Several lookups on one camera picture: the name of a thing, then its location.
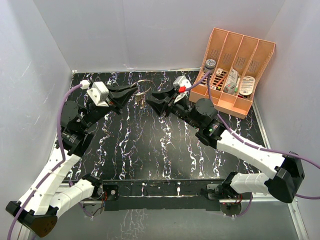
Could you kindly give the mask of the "large metal keyring with clips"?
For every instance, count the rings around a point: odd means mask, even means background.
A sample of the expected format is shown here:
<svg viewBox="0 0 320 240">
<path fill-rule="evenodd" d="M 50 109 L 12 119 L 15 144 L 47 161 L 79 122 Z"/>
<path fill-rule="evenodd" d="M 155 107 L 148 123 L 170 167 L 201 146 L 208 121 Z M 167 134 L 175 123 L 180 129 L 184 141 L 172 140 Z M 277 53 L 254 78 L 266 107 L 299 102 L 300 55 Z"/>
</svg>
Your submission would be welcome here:
<svg viewBox="0 0 320 240">
<path fill-rule="evenodd" d="M 146 94 L 151 90 L 153 81 L 149 79 L 141 79 L 136 83 L 138 87 L 137 93 L 134 94 L 135 103 L 143 109 L 145 107 Z"/>
</svg>

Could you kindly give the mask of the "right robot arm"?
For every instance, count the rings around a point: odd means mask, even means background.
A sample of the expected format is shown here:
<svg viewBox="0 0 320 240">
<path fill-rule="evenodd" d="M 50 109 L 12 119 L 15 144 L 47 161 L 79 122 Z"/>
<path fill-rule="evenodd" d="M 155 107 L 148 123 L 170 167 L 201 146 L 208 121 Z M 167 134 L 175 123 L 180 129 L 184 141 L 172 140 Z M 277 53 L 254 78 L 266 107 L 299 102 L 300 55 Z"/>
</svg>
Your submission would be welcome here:
<svg viewBox="0 0 320 240">
<path fill-rule="evenodd" d="M 281 153 L 264 148 L 237 135 L 223 123 L 210 99 L 201 98 L 191 105 L 188 97 L 172 88 L 154 92 L 146 102 L 159 115 L 174 114 L 197 129 L 196 137 L 206 146 L 229 153 L 260 170 L 260 173 L 231 172 L 210 193 L 230 199 L 243 193 L 272 195 L 291 203 L 305 178 L 301 158 L 293 152 Z"/>
</svg>

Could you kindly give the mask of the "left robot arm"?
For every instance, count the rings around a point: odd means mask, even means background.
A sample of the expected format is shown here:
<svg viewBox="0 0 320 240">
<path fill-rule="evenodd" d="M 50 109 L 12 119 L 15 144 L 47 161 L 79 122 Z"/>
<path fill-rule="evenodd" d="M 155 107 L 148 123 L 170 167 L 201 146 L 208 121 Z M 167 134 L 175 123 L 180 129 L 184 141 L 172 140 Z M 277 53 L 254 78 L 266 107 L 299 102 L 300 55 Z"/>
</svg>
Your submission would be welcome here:
<svg viewBox="0 0 320 240">
<path fill-rule="evenodd" d="M 102 181 L 90 173 L 63 192 L 56 191 L 89 147 L 93 134 L 88 129 L 109 112 L 121 114 L 137 90 L 135 83 L 106 85 L 102 81 L 82 80 L 67 91 L 57 114 L 57 146 L 27 192 L 5 208 L 14 217 L 7 239 L 11 239 L 16 222 L 43 238 L 74 205 L 87 198 L 102 197 Z"/>
</svg>

